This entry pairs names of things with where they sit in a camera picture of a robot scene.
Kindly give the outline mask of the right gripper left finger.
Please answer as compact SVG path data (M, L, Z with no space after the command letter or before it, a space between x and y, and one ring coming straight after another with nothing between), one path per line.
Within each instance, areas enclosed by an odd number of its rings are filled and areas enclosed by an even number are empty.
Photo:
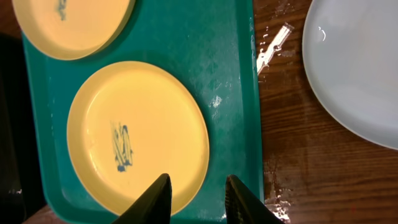
M169 224L171 203L170 176L163 173L113 224Z

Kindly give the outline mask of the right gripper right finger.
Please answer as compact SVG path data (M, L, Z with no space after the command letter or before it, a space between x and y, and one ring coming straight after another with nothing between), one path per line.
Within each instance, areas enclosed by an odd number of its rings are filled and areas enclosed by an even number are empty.
M284 224L236 176L226 178L227 224Z

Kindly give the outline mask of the white plate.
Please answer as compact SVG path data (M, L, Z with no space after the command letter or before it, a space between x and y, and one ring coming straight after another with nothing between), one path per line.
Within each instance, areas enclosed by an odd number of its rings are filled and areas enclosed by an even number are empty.
M302 38L305 72L346 129L397 149L397 0L316 0Z

